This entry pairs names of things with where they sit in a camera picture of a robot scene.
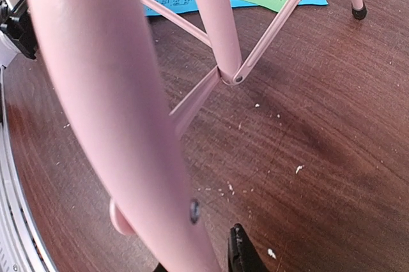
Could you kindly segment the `pink music stand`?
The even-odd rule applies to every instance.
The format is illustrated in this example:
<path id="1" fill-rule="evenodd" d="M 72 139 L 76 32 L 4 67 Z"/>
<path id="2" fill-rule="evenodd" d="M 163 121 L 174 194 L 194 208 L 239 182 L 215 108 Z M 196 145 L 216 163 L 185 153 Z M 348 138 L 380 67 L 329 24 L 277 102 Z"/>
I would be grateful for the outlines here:
<path id="1" fill-rule="evenodd" d="M 300 0 L 287 0 L 246 59 L 230 0 L 196 0 L 204 30 L 153 0 L 28 0 L 42 56 L 117 230 L 168 271 L 219 271 L 179 139 L 219 82 L 241 83 Z M 174 108 L 161 85 L 149 6 L 213 50 L 216 66 Z"/>

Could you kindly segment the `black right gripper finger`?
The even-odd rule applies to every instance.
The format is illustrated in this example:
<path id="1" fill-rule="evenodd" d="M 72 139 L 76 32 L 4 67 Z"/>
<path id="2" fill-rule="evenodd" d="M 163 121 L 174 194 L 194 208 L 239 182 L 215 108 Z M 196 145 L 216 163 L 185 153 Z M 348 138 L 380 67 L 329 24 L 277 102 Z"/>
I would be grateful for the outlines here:
<path id="1" fill-rule="evenodd" d="M 268 271 L 240 223 L 234 224 L 230 229 L 230 237 L 228 239 L 228 271 Z"/>

